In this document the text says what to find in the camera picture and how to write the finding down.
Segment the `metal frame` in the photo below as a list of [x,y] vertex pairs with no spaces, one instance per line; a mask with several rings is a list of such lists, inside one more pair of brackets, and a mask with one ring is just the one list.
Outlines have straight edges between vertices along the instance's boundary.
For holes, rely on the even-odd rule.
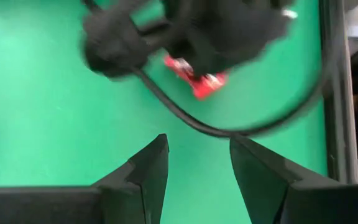
[[358,184],[356,128],[354,124],[351,66],[343,0],[320,0],[322,48],[341,30],[341,57],[324,97],[328,174],[344,184]]

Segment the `green surface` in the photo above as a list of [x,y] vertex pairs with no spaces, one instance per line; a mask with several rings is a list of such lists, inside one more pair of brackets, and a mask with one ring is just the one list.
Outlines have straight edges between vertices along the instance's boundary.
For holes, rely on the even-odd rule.
[[[220,127],[255,124],[291,105],[320,65],[318,0],[299,0],[288,37],[229,84],[199,102],[164,67],[147,71],[179,105]],[[91,73],[81,59],[76,0],[0,0],[0,186],[88,185],[117,168],[159,133],[170,143],[162,223],[249,223],[229,158],[229,141],[190,129],[133,78]],[[158,4],[137,22],[162,13]],[[256,140],[326,173],[320,103],[301,119]]]

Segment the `red object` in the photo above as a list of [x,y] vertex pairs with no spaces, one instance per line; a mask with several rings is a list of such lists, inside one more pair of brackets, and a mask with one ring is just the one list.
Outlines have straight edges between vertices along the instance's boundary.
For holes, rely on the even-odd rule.
[[202,100],[219,90],[226,84],[226,74],[217,73],[215,75],[203,75],[200,80],[191,78],[193,75],[192,67],[182,58],[173,59],[171,56],[165,57],[165,64],[171,68],[180,78],[184,79],[193,89],[193,94],[197,99]]

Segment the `red shoe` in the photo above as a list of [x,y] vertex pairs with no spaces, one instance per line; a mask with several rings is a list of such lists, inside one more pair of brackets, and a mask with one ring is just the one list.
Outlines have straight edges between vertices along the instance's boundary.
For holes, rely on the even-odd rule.
[[193,68],[182,58],[173,59],[167,55],[165,64],[171,68],[180,78],[184,79],[193,89],[193,94],[199,100],[205,99],[215,91],[219,90],[226,84],[226,74],[217,73],[215,75],[203,75],[200,80],[194,80]]

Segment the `green mat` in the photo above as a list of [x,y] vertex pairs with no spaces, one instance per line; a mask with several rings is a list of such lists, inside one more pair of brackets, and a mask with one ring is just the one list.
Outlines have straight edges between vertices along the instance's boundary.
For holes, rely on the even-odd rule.
[[[299,0],[287,37],[235,68],[205,101],[153,56],[147,71],[178,104],[219,127],[259,123],[292,105],[320,66],[317,0]],[[153,2],[138,23],[162,13]],[[249,223],[231,167],[229,141],[190,129],[136,77],[95,75],[81,58],[73,0],[0,0],[0,186],[88,185],[167,133],[170,170],[162,223]],[[256,140],[326,174],[323,104]]]

